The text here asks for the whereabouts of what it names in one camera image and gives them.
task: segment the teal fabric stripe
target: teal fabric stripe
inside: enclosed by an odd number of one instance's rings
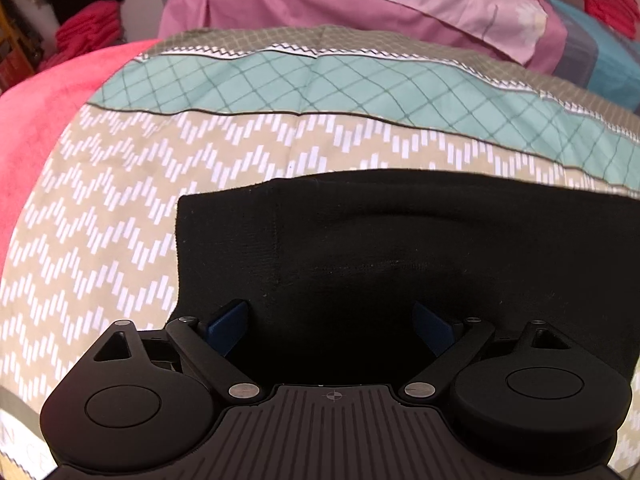
[[[437,62],[277,52],[234,60],[159,56],[130,62],[90,102],[163,114],[365,114],[536,153],[640,189],[640,150],[628,138],[533,92],[505,91]]]
[[[560,0],[551,1],[554,7],[577,22],[598,45],[598,60],[587,89],[635,111],[640,105],[640,66],[595,18]]]

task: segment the bedding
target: bedding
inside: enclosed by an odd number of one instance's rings
[[[0,240],[6,480],[39,480],[53,467],[37,413],[110,322],[149,329],[168,319],[181,195],[370,168],[626,200],[640,192],[640,118],[628,110],[510,62],[390,32],[207,29],[114,47],[12,89],[0,121],[13,125],[0,164],[10,212]],[[640,458],[640,370],[637,348],[613,342],[612,351],[634,376],[611,460],[622,471]]]
[[[359,30],[400,32],[417,40],[458,46],[507,60],[497,43],[425,12],[412,0],[169,0],[160,37],[199,27],[263,28],[343,25]],[[546,14],[543,34],[523,64],[535,72],[561,77],[638,112],[640,68],[638,43],[611,32],[560,0],[538,0]],[[476,16],[479,23],[486,17]]]

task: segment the ribbed black surface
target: ribbed black surface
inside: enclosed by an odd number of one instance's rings
[[[79,480],[83,476],[63,467],[51,479]],[[258,406],[228,410],[212,438],[185,459],[130,478],[526,480],[537,477],[506,471],[476,458],[453,437],[437,411],[402,406],[385,386],[337,390],[283,386],[272,399]],[[563,478],[619,477],[602,467]]]

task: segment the red towel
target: red towel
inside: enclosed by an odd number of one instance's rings
[[[69,59],[112,45],[122,35],[120,4],[95,2],[66,20],[56,33],[58,52],[38,67],[46,70]]]
[[[636,0],[584,0],[584,12],[630,40],[635,39],[636,23],[640,21]]]

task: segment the silver screw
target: silver screw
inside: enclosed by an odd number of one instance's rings
[[[431,397],[436,392],[436,388],[429,383],[411,383],[404,387],[404,392],[409,397],[425,399]]]
[[[251,383],[234,384],[229,388],[229,395],[236,399],[252,399],[260,393],[260,388]]]

